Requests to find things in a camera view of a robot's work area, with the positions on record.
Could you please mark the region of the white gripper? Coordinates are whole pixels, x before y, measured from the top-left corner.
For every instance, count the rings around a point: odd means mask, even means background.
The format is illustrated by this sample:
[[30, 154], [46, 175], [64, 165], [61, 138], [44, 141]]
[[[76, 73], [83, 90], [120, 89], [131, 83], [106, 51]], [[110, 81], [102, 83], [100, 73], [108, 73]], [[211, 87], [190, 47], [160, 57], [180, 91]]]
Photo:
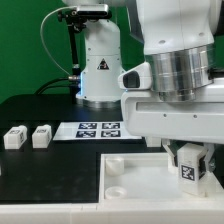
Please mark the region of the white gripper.
[[206, 154], [199, 160], [202, 172], [216, 168], [216, 144], [224, 144], [224, 89], [199, 88], [196, 99], [188, 102], [162, 102], [152, 91], [128, 91], [121, 98], [126, 129], [136, 136], [162, 138], [162, 146], [178, 166], [174, 140], [204, 142]]

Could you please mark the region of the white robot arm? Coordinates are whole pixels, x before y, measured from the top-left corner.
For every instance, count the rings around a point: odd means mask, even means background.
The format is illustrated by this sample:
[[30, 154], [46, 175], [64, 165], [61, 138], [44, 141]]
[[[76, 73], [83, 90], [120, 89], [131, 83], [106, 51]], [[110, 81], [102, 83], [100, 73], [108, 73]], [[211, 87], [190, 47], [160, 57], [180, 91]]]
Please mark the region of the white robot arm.
[[[223, 0], [63, 0], [86, 29], [86, 62], [77, 100], [121, 105], [127, 131], [156, 140], [181, 168], [208, 166], [224, 144], [224, 76], [214, 66], [214, 36]], [[144, 61], [124, 71], [116, 61], [118, 29], [106, 18], [125, 6], [143, 42]]]

